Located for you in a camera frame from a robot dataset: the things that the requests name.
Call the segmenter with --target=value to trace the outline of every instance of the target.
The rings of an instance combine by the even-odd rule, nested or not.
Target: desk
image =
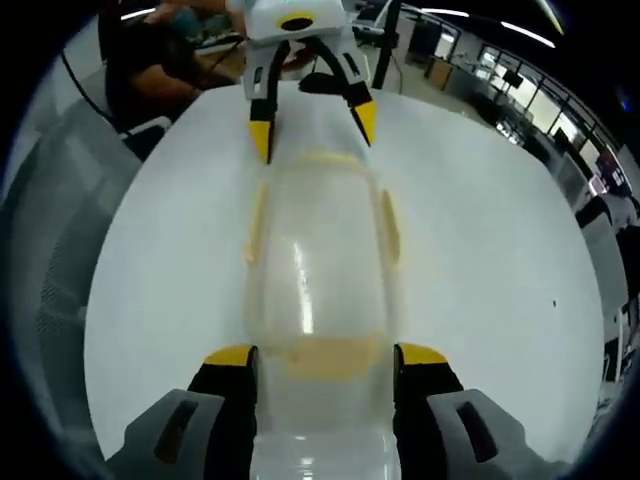
[[[274,162],[352,154],[395,198],[402,229],[399,341],[443,352],[526,428],[545,459],[575,459],[603,358],[598,286],[582,234],[544,166],[497,133],[374,91],[368,148],[341,98],[281,82]],[[240,87],[206,92],[146,161],[111,225],[87,312],[85,376],[109,457],[127,424],[202,359],[246,341],[242,247],[267,166]]]

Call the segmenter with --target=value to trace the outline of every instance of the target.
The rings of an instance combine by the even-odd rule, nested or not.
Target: ceiling
[[[469,13],[468,19],[449,15],[442,18],[511,51],[557,79],[590,107],[620,142],[626,143],[626,137],[635,133],[632,130],[639,123],[640,68],[630,50],[634,40],[637,42],[634,37],[639,27],[634,25],[633,14],[624,15],[622,0],[609,0],[606,8],[584,0],[546,0],[564,35],[556,30],[538,0],[404,1],[420,8]],[[500,21],[545,37],[556,48],[508,30]],[[626,92],[631,104],[635,103],[631,113],[622,108],[620,92]]]

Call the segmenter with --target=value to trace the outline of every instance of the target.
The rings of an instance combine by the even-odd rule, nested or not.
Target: person
[[[187,6],[208,10],[212,13],[226,13],[231,20],[233,29],[243,37],[246,37],[244,12],[238,6],[240,4],[240,0],[162,0],[161,7],[165,8],[165,11],[169,11],[171,8],[178,9],[179,7]]]
[[[175,121],[204,90],[238,83],[237,74],[222,65],[212,68],[172,29],[170,21],[182,8],[161,4],[115,36],[107,53],[106,96],[118,127],[160,116]],[[235,24],[241,22],[236,18]]]

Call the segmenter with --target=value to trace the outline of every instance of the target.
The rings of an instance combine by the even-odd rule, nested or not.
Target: chair backrest
[[[140,165],[80,101],[29,153],[0,214],[0,270],[10,286],[18,362],[62,444],[97,458],[84,382],[85,311],[102,243]]]

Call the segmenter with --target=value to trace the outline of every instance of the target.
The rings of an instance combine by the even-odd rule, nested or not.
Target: robotic arm
[[[247,32],[245,94],[258,152],[273,153],[278,80],[289,41],[304,43],[329,65],[367,144],[375,140],[376,107],[365,83],[353,32],[340,0],[244,0]]]

